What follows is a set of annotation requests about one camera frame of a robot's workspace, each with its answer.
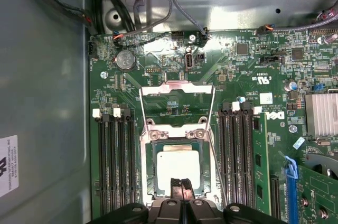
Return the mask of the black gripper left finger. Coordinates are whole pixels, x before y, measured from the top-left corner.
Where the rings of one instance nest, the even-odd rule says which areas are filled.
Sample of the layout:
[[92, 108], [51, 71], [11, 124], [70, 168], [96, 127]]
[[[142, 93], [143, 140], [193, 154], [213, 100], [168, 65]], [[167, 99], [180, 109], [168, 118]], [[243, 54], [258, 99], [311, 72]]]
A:
[[90, 223], [180, 223], [182, 181], [172, 178], [170, 181], [171, 197], [155, 200], [150, 208], [140, 203], [130, 203], [107, 213]]

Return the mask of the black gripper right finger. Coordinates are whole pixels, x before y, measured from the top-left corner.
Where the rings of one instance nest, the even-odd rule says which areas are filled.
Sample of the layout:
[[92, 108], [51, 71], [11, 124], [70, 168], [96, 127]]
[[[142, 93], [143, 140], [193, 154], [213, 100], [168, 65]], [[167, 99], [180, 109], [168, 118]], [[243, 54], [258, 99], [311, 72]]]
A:
[[209, 201], [195, 197], [189, 179], [182, 180], [182, 196], [187, 203], [190, 223], [284, 223], [282, 220], [238, 203], [232, 203], [220, 211]]

